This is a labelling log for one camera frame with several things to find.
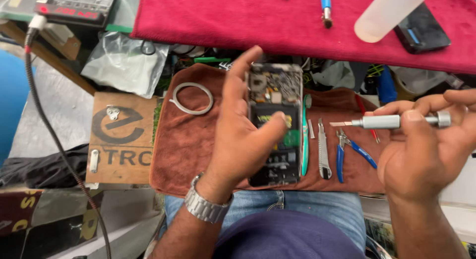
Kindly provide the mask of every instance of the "wristwatch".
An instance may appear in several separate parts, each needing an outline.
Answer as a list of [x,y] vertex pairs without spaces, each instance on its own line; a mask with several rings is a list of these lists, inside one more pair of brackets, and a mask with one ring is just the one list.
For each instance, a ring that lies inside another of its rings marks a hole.
[[190,190],[185,196],[184,204],[187,210],[193,214],[196,218],[212,224],[223,221],[225,215],[230,209],[231,202],[233,202],[234,196],[231,194],[230,200],[225,204],[215,204],[202,198],[196,191],[195,185],[202,177],[203,173],[196,176],[192,183],[190,183]]

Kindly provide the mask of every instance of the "hand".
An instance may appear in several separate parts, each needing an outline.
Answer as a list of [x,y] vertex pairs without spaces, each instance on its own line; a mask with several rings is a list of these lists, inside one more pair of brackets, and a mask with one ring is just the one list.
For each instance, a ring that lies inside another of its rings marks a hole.
[[[448,110],[452,126],[431,127],[423,116]],[[402,114],[378,162],[378,177],[390,197],[435,200],[453,182],[476,148],[476,89],[449,90],[415,103],[397,101],[366,115]]]
[[[217,196],[217,190],[232,191],[243,179],[258,172],[271,149],[288,131],[285,115],[281,111],[274,113],[259,129],[247,118],[247,103],[243,99],[247,91],[245,73],[262,53],[259,46],[254,46],[243,53],[227,73],[212,159],[197,184],[197,192],[200,195],[209,194],[208,198],[202,195],[209,201],[223,201]],[[213,189],[206,189],[205,183]]]

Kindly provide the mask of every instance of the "blue pliers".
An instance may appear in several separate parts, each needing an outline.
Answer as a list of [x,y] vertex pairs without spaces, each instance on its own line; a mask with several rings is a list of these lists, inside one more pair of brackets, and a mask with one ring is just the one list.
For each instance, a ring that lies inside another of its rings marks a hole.
[[375,163],[374,159],[365,152],[360,146],[358,146],[354,141],[349,140],[344,134],[342,128],[340,129],[340,133],[336,131],[336,135],[339,138],[339,144],[337,145],[337,177],[339,178],[339,182],[344,183],[344,176],[342,175],[342,166],[344,165],[344,146],[348,144],[351,146],[357,153],[362,155],[373,168],[377,169],[377,164]]

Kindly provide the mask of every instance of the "blue jeans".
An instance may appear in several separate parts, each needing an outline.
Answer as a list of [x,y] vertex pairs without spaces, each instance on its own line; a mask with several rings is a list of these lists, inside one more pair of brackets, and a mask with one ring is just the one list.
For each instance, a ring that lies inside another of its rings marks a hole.
[[[300,211],[318,216],[342,230],[362,252],[365,250],[365,223],[359,196],[348,192],[241,190],[236,192],[223,225],[222,234],[231,224],[257,212],[275,208]],[[167,226],[182,207],[183,199],[165,196]]]

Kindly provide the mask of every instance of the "smartphone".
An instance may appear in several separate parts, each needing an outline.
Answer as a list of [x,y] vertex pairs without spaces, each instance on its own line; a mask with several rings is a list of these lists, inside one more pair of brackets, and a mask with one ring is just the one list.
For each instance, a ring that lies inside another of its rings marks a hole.
[[248,118],[263,126],[276,111],[286,115],[288,132],[274,146],[265,165],[249,179],[252,187],[300,180],[302,153],[303,72],[299,65],[253,64],[247,75]]
[[394,31],[410,54],[435,51],[451,45],[448,35],[425,3],[403,19]]

